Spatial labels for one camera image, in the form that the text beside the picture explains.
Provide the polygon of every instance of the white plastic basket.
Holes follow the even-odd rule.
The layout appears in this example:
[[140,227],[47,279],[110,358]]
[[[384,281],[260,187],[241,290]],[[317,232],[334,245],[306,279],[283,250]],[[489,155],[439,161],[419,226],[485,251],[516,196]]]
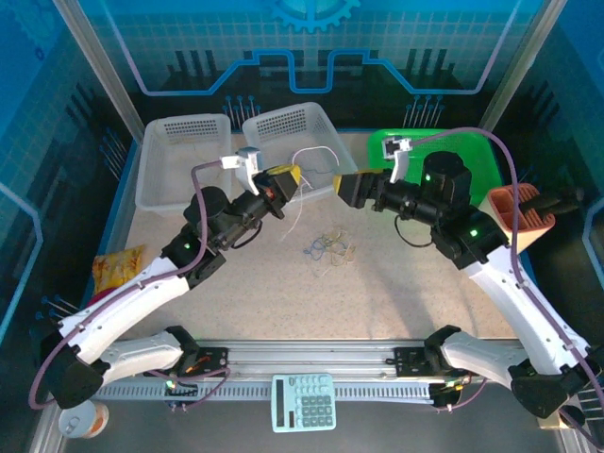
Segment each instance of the white plastic basket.
[[[303,186],[304,201],[328,196],[333,193],[335,175],[357,171],[335,127],[314,102],[268,111],[245,121],[242,129],[247,143],[260,150],[262,169],[292,163],[295,155],[294,163],[300,165],[302,176],[312,186]],[[306,149],[316,146],[327,146],[338,158],[326,148]]]
[[[144,131],[136,206],[168,216],[182,214],[194,194],[191,169],[231,154],[230,120],[222,114],[174,116]],[[230,197],[231,172],[211,167],[197,173],[201,186]]]

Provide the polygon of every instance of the calculator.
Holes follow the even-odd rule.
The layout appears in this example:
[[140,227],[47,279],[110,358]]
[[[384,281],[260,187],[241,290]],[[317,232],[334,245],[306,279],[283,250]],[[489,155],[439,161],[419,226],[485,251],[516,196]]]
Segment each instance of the calculator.
[[324,431],[336,428],[335,399],[331,375],[273,376],[273,431]]

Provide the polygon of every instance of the wire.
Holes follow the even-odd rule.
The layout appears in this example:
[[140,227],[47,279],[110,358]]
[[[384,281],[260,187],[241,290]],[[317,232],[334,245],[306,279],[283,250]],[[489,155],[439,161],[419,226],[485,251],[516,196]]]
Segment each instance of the wire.
[[256,238],[258,238],[258,235],[260,234],[261,231],[262,231],[262,220],[259,221],[258,228],[256,228],[256,232],[254,234],[252,234],[249,237],[249,239],[246,239],[242,243],[235,243],[230,248],[232,248],[234,250],[237,250],[238,248],[245,247],[246,245],[248,245],[249,243],[251,243],[252,241],[254,241]]
[[55,357],[57,356],[59,351],[65,345],[67,345],[70,341],[72,341],[73,338],[78,333],[84,331],[86,329],[87,325],[89,325],[92,321],[94,321],[94,319],[96,319],[106,309],[111,307],[115,302],[117,302],[118,300],[121,300],[124,296],[134,293],[135,291],[140,291],[145,286],[153,284],[153,283],[163,280],[165,278],[176,277],[176,276],[179,276],[182,274],[186,274],[187,272],[191,271],[197,264],[199,264],[199,262],[203,259],[203,256],[206,253],[206,246],[208,244],[208,226],[207,226],[208,215],[206,213],[206,204],[204,203],[204,198],[201,193],[201,187],[199,185],[199,181],[197,180],[196,172],[199,170],[202,170],[204,168],[208,168],[208,167],[211,167],[214,165],[220,165],[220,164],[221,164],[221,161],[216,160],[214,162],[202,163],[200,165],[193,167],[191,170],[191,178],[193,180],[195,194],[197,195],[197,204],[199,205],[199,218],[200,218],[199,242],[201,243],[200,247],[199,247],[199,253],[194,258],[194,260],[180,269],[176,269],[174,271],[168,271],[159,276],[154,276],[154,277],[150,277],[145,280],[142,280],[140,282],[140,285],[132,284],[131,286],[128,286],[126,288],[118,289],[118,290],[114,291],[113,293],[111,293],[111,295],[109,296],[109,299],[107,301],[103,302],[96,310],[94,310],[90,315],[88,315],[80,324],[78,324],[67,335],[65,335],[65,337],[60,342],[57,343],[57,345],[54,347],[54,349],[52,351],[50,351],[50,354],[48,354],[48,356],[46,356],[46,358],[42,362],[42,365],[38,369],[36,376],[34,377],[34,380],[29,389],[29,396],[27,398],[29,407],[31,409],[39,411],[56,401],[55,398],[49,399],[43,403],[38,403],[36,401],[36,395],[38,393],[38,389],[40,388],[40,384],[42,383],[42,378],[44,377],[46,370],[50,366],[50,363],[52,363],[52,361],[55,359]]
[[294,163],[295,157],[300,154],[302,151],[312,151],[313,149],[326,149],[327,151],[329,151],[333,157],[336,159],[336,163],[338,164],[338,166],[340,166],[340,159],[338,158],[338,155],[333,151],[333,149],[331,149],[329,146],[311,146],[310,148],[302,148],[297,150],[294,155],[292,156],[292,163]]
[[290,234],[292,231],[294,231],[295,226],[296,226],[296,225],[298,225],[298,221],[300,220],[300,216],[302,215],[302,205],[304,204],[304,194],[303,194],[303,191],[302,191],[302,187],[303,187],[303,186],[300,186],[300,211],[298,212],[298,215],[297,215],[297,217],[295,218],[294,224],[292,225],[292,227],[291,227],[290,229],[288,229],[288,230],[287,230],[287,233],[285,233],[285,234],[284,234],[284,235],[281,237],[280,242],[285,241],[285,238],[287,238],[287,236],[288,236],[288,235],[289,235],[289,234]]
[[406,245],[410,245],[411,247],[415,247],[415,248],[426,248],[426,247],[430,247],[430,246],[432,245],[432,243],[433,243],[433,241],[432,241],[432,240],[430,240],[430,242],[429,242],[429,243],[412,243],[412,242],[410,242],[410,241],[406,240],[406,239],[403,237],[403,235],[402,235],[402,234],[400,234],[400,231],[399,231],[399,229],[398,229],[398,220],[399,220],[399,219],[400,219],[400,215],[397,215],[397,216],[394,218],[394,229],[396,230],[396,233],[398,234],[398,237],[399,237],[400,239],[402,239],[402,240],[403,240],[403,242],[404,242]]
[[487,382],[489,379],[485,378],[482,380],[482,382],[480,383],[480,387],[478,387],[478,390],[476,390],[476,392],[470,396],[468,399],[466,399],[465,401],[462,401],[461,403],[458,403],[454,406],[450,406],[447,407],[446,409],[436,409],[437,413],[441,413],[441,412],[453,412],[454,410],[457,409],[461,409],[464,406],[467,406],[468,404],[470,404],[472,401],[474,401],[476,398],[478,398],[478,396],[482,393],[482,391],[484,390],[484,388],[487,386]]
[[[499,147],[499,149],[501,149],[501,152],[505,156],[506,162],[508,163],[508,166],[510,167],[510,176],[512,178],[513,216],[512,216],[512,247],[510,249],[510,258],[511,258],[511,262],[512,262],[513,274],[514,274],[520,288],[523,289],[523,291],[527,295],[528,299],[530,299],[530,301],[537,308],[537,310],[544,316],[544,318],[547,320],[547,322],[556,331],[556,334],[558,334],[558,336],[562,339],[562,341],[564,342],[564,344],[566,345],[568,350],[570,350],[571,354],[575,358],[575,360],[580,364],[581,368],[583,368],[583,371],[585,372],[585,374],[589,378],[592,386],[594,387],[598,402],[600,403],[600,406],[604,410],[604,392],[602,391],[602,388],[600,387],[599,383],[597,382],[597,378],[596,378],[596,375],[594,374],[594,371],[588,365],[587,361],[583,358],[583,356],[581,356],[581,353],[577,350],[577,347],[573,344],[573,342],[568,337],[568,335],[566,335],[566,332],[564,332],[564,329],[558,325],[558,323],[556,322],[554,317],[551,315],[551,313],[543,306],[543,304],[537,298],[537,296],[533,293],[533,291],[531,291],[529,287],[524,285],[525,280],[522,277],[522,274],[520,273],[520,264],[519,264],[520,259],[518,257],[518,219],[520,217],[520,204],[519,204],[519,196],[518,196],[518,176],[516,173],[516,167],[513,164],[512,153],[510,152],[510,150],[508,149],[506,144],[504,144],[501,141],[501,139],[499,139],[491,131],[480,129],[479,127],[456,127],[453,129],[446,130],[445,132],[441,132],[440,134],[431,135],[429,137],[425,137],[424,139],[413,141],[410,143],[410,146],[411,147],[419,146],[420,144],[429,143],[434,140],[438,140],[443,137],[448,137],[449,135],[459,134],[462,132],[478,133],[478,134],[492,140]],[[575,422],[574,419],[572,419],[568,415],[566,415],[566,418],[570,421],[571,424],[578,425],[578,423]],[[586,433],[586,431],[582,428],[579,430],[579,432],[581,432],[581,434],[583,434],[583,435],[585,435],[585,433]],[[596,442],[596,440],[592,436],[586,436],[586,439],[590,443],[592,443],[598,451],[604,451],[604,446],[600,445],[598,442]]]

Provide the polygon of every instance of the yellow snack bag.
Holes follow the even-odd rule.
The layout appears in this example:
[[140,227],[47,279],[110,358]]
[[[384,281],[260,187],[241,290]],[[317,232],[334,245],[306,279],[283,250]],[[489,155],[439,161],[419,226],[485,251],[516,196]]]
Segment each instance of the yellow snack bag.
[[144,245],[139,245],[122,252],[95,257],[92,263],[94,294],[120,287],[139,274],[143,251]]

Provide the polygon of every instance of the black bracket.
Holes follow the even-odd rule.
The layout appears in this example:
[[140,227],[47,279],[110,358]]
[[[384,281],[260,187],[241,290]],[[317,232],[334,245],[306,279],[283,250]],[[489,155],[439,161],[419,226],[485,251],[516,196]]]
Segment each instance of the black bracket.
[[434,376],[435,374],[423,347],[396,347],[394,358],[386,359],[386,364],[394,365],[397,378]]

